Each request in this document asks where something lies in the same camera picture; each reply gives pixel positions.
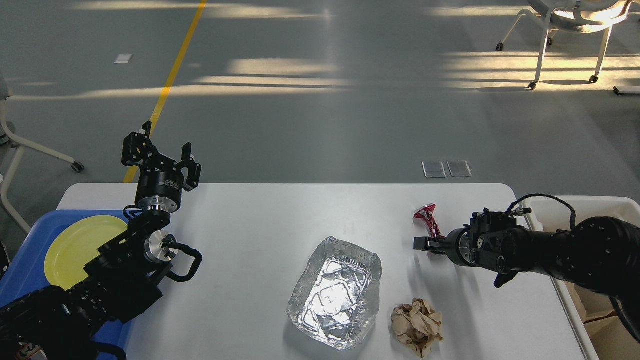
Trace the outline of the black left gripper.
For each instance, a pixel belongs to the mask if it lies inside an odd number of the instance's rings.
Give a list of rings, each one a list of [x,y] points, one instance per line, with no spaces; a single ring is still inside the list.
[[[199,186],[202,166],[192,155],[192,143],[183,145],[179,162],[153,160],[160,156],[160,151],[151,142],[152,127],[153,123],[146,121],[140,130],[125,137],[121,164],[140,169],[135,192],[137,208],[173,214],[181,207],[183,189],[190,192]]]

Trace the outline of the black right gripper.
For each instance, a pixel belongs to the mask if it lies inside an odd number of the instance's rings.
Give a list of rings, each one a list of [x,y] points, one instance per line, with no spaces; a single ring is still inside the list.
[[[414,237],[413,250],[446,255],[457,266],[473,267],[470,260],[471,247],[468,232],[468,228],[457,228],[445,238]]]

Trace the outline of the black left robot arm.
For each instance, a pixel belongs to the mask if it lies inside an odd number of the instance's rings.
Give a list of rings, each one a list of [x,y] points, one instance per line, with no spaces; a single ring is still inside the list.
[[[87,277],[70,289],[48,285],[1,308],[1,358],[16,360],[22,351],[47,360],[96,360],[110,354],[125,360],[119,346],[94,336],[108,322],[126,324],[160,298],[165,278],[192,280],[203,257],[165,231],[170,215],[181,207],[183,191],[199,185],[201,164],[192,144],[176,161],[160,153],[150,139],[153,123],[123,141],[121,162],[140,171],[135,200],[123,208],[126,229],[98,248],[84,265]]]

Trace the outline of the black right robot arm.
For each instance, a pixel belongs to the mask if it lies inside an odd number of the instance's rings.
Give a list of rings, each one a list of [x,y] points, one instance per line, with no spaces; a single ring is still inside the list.
[[[460,267],[496,273],[499,289],[517,274],[535,272],[607,296],[622,325],[639,339],[640,230],[637,225],[610,216],[576,222],[576,210],[567,207],[569,229],[541,232],[518,224],[517,217],[531,214],[515,200],[503,211],[487,208],[471,215],[470,223],[440,235],[413,240],[417,251],[446,256]]]

